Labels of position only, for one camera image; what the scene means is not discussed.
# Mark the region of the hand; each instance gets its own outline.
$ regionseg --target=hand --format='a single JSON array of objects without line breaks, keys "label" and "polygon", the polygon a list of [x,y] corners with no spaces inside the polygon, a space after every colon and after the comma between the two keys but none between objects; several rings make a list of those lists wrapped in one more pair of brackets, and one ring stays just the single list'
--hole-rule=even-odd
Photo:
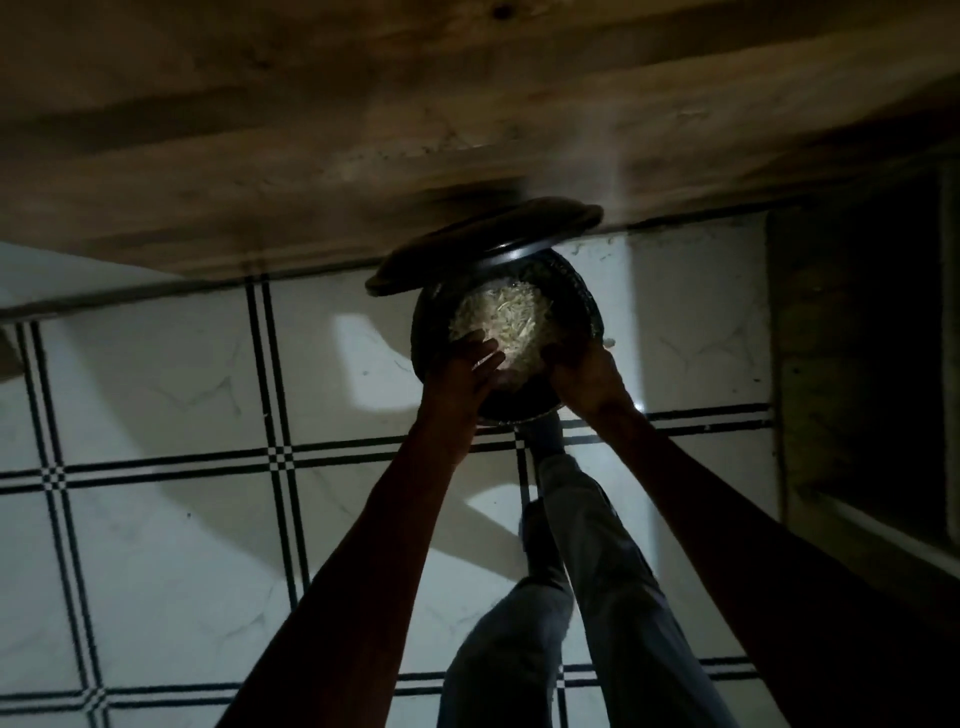
[{"label": "hand", "polygon": [[[453,342],[427,373],[417,425],[431,433],[436,446],[459,464],[470,451],[480,405],[498,381],[496,368],[506,355],[495,339],[477,330]],[[479,366],[477,362],[489,356]]]},{"label": "hand", "polygon": [[573,337],[543,347],[540,355],[561,401],[594,429],[604,413],[636,413],[613,357],[599,339]]}]

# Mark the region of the pants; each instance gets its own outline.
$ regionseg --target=pants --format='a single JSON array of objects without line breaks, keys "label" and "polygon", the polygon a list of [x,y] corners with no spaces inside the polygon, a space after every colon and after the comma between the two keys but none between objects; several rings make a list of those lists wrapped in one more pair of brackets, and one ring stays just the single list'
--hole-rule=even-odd
[{"label": "pants", "polygon": [[524,579],[477,622],[447,671],[438,728],[549,728],[573,595],[612,728],[734,728],[600,486],[569,455],[539,476],[570,583]]}]

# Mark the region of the person's right hand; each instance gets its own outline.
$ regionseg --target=person's right hand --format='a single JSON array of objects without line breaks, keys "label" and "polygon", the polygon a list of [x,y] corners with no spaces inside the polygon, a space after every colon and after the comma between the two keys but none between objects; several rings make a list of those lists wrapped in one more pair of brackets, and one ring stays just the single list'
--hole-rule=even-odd
[{"label": "person's right hand", "polygon": [[561,401],[596,428],[605,413],[636,413],[613,357],[599,339],[570,338],[543,347],[546,375]]}]

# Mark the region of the tiled floor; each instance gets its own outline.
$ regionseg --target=tiled floor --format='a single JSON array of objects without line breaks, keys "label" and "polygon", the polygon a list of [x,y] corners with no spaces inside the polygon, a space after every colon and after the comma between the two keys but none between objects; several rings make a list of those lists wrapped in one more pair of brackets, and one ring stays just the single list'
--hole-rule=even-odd
[{"label": "tiled floor", "polygon": [[[777,513],[762,218],[559,249],[656,424]],[[416,294],[366,272],[256,282],[10,328],[0,385],[0,728],[212,726],[413,422]],[[573,416],[564,412],[569,420]],[[669,529],[570,422],[694,651],[745,728],[784,725]],[[535,493],[512,433],[478,435],[444,503],[389,724],[434,723],[443,672],[524,575]],[[555,725],[606,714],[579,618]]]}]

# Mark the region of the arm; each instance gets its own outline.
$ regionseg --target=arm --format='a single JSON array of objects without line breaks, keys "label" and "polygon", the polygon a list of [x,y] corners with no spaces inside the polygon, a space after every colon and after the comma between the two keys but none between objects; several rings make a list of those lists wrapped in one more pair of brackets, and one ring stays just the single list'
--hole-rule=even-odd
[{"label": "arm", "polygon": [[654,501],[793,725],[942,720],[957,675],[946,646],[657,433],[599,343],[544,358],[564,402]]},{"label": "arm", "polygon": [[384,724],[434,525],[503,353],[475,365],[495,350],[471,335],[430,373],[410,435],[220,728]]}]

